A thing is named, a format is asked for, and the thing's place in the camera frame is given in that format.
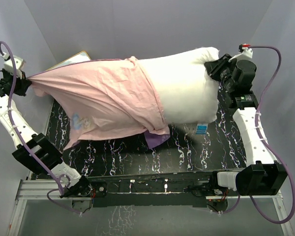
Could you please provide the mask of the white pillow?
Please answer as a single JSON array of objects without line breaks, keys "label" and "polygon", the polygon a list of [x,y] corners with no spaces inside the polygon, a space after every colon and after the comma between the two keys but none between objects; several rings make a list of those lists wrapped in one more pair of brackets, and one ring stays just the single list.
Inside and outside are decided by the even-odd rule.
[{"label": "white pillow", "polygon": [[202,47],[139,61],[160,97],[168,124],[212,123],[217,119],[219,84],[210,78],[204,63],[218,58],[218,49]]}]

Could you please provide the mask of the pink purple Elsa pillowcase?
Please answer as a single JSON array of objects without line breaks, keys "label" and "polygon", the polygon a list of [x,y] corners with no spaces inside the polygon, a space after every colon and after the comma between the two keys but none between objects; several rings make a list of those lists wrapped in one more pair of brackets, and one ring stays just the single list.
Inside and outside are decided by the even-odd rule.
[{"label": "pink purple Elsa pillowcase", "polygon": [[143,134],[151,149],[170,137],[160,97],[135,57],[74,63],[29,80],[36,95],[52,96],[69,117],[66,148]]}]

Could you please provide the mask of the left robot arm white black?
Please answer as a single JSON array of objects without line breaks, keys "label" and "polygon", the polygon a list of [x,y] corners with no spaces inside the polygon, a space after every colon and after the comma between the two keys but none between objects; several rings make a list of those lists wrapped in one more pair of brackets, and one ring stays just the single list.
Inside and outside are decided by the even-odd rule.
[{"label": "left robot arm white black", "polygon": [[60,197],[90,195],[92,184],[62,159],[62,153],[44,134],[35,132],[18,111],[12,95],[25,96],[31,82],[22,74],[13,78],[0,70],[0,123],[15,147],[13,157],[36,175],[49,175],[58,185]]}]

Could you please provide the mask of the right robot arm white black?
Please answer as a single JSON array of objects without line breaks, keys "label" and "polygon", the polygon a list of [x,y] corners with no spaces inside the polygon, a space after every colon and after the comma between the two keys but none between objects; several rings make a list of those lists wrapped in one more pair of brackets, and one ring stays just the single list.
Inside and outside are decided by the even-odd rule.
[{"label": "right robot arm white black", "polygon": [[233,116],[246,154],[246,168],[241,171],[214,171],[209,189],[221,195],[226,189],[242,196],[276,195],[287,172],[266,148],[261,124],[255,123],[258,101],[251,90],[257,67],[249,60],[233,59],[225,54],[216,61],[205,62],[206,72],[226,91],[227,108]]}]

